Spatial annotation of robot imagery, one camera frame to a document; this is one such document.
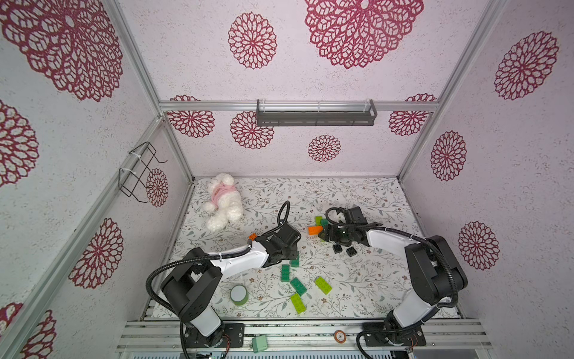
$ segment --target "cable tie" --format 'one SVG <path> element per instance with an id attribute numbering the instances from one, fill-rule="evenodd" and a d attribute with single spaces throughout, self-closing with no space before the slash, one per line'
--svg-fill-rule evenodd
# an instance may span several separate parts
<path id="1" fill-rule="evenodd" d="M 137 175 L 138 175 L 137 173 L 135 173 L 134 171 L 130 170 L 129 168 L 120 168 L 120 169 L 123 169 L 123 170 L 125 170 L 125 171 L 130 171 L 131 173 L 134 174 L 134 176 L 137 176 Z"/>

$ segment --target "green connector box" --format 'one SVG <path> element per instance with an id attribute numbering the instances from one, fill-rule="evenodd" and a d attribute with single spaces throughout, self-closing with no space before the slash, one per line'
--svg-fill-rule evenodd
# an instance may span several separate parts
<path id="1" fill-rule="evenodd" d="M 305 308 L 305 305 L 303 304 L 303 301 L 301 300 L 301 297 L 299 296 L 299 294 L 296 294 L 296 293 L 293 294 L 291 296 L 291 302 L 295 306 L 295 310 L 297 311 L 298 314 L 301 314 L 307 310 L 307 308 Z"/>
<path id="2" fill-rule="evenodd" d="M 321 290 L 321 292 L 325 293 L 325 294 L 329 294 L 329 292 L 331 291 L 331 289 L 333 289 L 329 283 L 327 283 L 326 280 L 323 279 L 323 277 L 318 277 L 317 279 L 315 279 L 315 284 L 319 287 L 319 289 Z"/>
<path id="3" fill-rule="evenodd" d="M 259 337 L 254 337 L 251 340 L 253 344 L 253 353 L 259 353 L 264 350 L 267 350 L 267 336 L 260 335 Z"/>
<path id="4" fill-rule="evenodd" d="M 291 286 L 295 289 L 295 291 L 297 291 L 299 295 L 303 295 L 307 292 L 307 288 L 305 288 L 303 283 L 301 283 L 301 281 L 296 277 L 291 280 Z"/>
<path id="5" fill-rule="evenodd" d="M 289 281 L 289 264 L 283 264 L 281 266 L 281 281 Z"/>

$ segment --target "roll of tape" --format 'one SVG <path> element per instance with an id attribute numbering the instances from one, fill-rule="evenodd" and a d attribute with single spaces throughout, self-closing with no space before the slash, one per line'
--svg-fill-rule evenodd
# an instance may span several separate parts
<path id="1" fill-rule="evenodd" d="M 231 289 L 229 297 L 231 298 L 233 304 L 236 306 L 242 306 L 247 303 L 249 295 L 247 294 L 247 289 L 244 286 L 238 284 Z"/>

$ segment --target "white plush bunny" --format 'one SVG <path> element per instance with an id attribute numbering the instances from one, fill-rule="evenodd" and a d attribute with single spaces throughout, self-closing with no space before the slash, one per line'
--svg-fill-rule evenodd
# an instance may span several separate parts
<path id="1" fill-rule="evenodd" d="M 215 215 L 207 220 L 205 226 L 211 231 L 222 230 L 228 222 L 238 221 L 243 215 L 241 195 L 235 188 L 233 177 L 226 173 L 220 173 L 207 185 L 207 192 L 211 200 L 203 204 L 206 212 L 215 212 Z"/>

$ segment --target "table surface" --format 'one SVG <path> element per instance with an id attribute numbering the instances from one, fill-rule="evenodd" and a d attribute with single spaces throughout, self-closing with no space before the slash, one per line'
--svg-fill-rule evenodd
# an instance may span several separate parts
<path id="1" fill-rule="evenodd" d="M 201 205 L 210 200 L 206 191 L 209 179 L 196 181 L 191 205 L 174 246 L 170 261 L 183 258 L 195 247 L 219 252 L 244 245 L 252 233 L 261 234 L 275 227 L 277 212 L 284 201 L 291 202 L 289 223 L 301 232 L 298 243 L 299 268 L 290 268 L 290 277 L 299 278 L 307 288 L 301 297 L 307 310 L 297 314 L 290 296 L 295 290 L 281 282 L 281 266 L 250 269 L 223 280 L 211 300 L 222 318 L 372 318 L 384 317 L 397 307 L 411 289 L 406 261 L 382 249 L 354 245 L 358 252 L 349 257 L 335 254 L 332 245 L 309 236 L 307 227 L 315 216 L 324 217 L 329 207 L 361 207 L 369 222 L 420 235 L 420 229 L 396 179 L 387 178 L 238 178 L 245 214 L 219 232 L 205 228 L 209 217 Z M 325 295 L 315 285 L 323 277 L 333 288 Z M 249 300 L 236 306 L 231 288 L 244 285 Z M 176 317 L 156 305 L 152 317 Z M 442 309 L 435 318 L 458 318 L 455 308 Z"/>

